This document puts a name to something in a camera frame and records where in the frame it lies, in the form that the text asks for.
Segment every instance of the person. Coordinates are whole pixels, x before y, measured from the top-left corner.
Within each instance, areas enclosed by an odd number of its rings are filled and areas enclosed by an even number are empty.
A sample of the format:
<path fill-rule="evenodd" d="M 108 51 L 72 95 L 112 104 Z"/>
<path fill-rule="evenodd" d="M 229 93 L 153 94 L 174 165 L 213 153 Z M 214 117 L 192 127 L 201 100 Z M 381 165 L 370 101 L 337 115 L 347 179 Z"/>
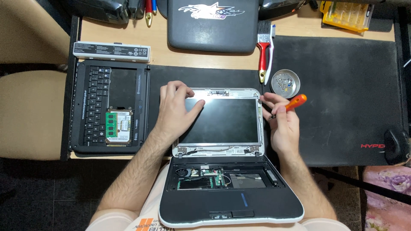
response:
<path fill-rule="evenodd" d="M 171 144 L 190 127 L 206 104 L 201 99 L 187 112 L 186 95 L 193 96 L 194 92 L 181 81 L 171 81 L 160 88 L 160 109 L 153 130 L 103 195 L 86 231 L 174 230 L 159 221 L 158 207 L 169 167 L 160 170 L 160 165 Z M 292 224 L 201 226 L 191 230 L 349 231 L 337 221 L 333 207 L 299 154 L 299 119 L 294 110 L 286 112 L 289 101 L 273 93 L 265 93 L 260 99 L 272 109 L 263 110 L 271 127 L 271 146 L 278 154 L 281 175 L 304 206 L 303 220 Z M 270 120 L 272 114 L 277 118 Z"/>

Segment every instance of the screwdriver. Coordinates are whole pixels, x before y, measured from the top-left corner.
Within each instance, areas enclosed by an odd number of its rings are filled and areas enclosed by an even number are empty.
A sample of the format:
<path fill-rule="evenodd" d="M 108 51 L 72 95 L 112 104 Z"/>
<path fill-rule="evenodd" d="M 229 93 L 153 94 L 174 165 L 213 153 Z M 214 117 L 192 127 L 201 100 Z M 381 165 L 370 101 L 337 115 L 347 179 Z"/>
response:
<path fill-rule="evenodd" d="M 285 106 L 285 111 L 289 111 L 293 108 L 296 108 L 298 106 L 301 106 L 307 101 L 307 96 L 305 94 L 300 94 L 294 97 L 292 100 L 290 100 L 290 103 Z M 271 115 L 271 117 L 268 120 L 275 119 L 275 115 Z"/>

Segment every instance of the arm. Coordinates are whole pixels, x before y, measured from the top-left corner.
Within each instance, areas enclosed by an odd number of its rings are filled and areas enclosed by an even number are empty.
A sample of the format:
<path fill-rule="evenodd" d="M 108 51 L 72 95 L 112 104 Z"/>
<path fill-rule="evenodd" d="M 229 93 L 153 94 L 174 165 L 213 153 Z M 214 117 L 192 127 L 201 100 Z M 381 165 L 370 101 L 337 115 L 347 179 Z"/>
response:
<path fill-rule="evenodd" d="M 337 220 L 330 202 L 321 192 L 298 151 L 300 121 L 294 110 L 285 112 L 287 99 L 272 93 L 261 96 L 262 102 L 272 111 L 263 109 L 263 116 L 271 128 L 271 147 L 277 152 L 281 166 L 281 176 L 291 187 L 304 206 L 307 218 L 329 218 Z M 271 114 L 277 119 L 268 120 Z"/>
<path fill-rule="evenodd" d="M 169 82 L 160 88 L 160 110 L 155 127 L 138 153 L 107 189 L 90 223 L 110 212 L 120 211 L 133 219 L 139 216 L 164 153 L 190 127 L 205 104 L 204 100 L 199 100 L 187 112 L 187 94 L 193 96 L 194 92 L 181 81 Z"/>

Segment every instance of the keyboard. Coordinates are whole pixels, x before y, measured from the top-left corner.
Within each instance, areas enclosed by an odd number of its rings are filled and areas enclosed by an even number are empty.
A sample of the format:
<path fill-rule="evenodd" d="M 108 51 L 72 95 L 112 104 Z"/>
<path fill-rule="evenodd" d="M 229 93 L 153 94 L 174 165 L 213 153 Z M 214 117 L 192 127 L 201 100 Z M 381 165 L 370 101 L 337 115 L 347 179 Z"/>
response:
<path fill-rule="evenodd" d="M 109 67 L 90 66 L 84 131 L 85 146 L 106 145 L 106 111 L 109 102 L 110 73 L 111 68 Z"/>

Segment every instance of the white t-shirt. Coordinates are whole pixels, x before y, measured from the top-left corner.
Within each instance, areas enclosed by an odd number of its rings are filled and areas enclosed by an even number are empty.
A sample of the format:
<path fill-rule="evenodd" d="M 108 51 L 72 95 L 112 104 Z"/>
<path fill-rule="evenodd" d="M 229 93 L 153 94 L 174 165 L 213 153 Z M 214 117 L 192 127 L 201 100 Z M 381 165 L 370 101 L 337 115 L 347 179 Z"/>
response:
<path fill-rule="evenodd" d="M 290 224 L 241 224 L 241 225 L 218 225 L 201 226 L 189 229 L 172 229 L 161 224 L 158 218 L 158 206 L 161 194 L 166 182 L 169 165 L 166 165 L 160 172 L 155 181 L 150 194 L 141 209 L 140 216 L 133 220 L 124 213 L 108 213 L 97 218 L 86 231 L 172 231 L 172 230 L 195 230 L 195 231 L 350 231 L 341 222 L 317 218 L 309 219 L 300 223 Z"/>

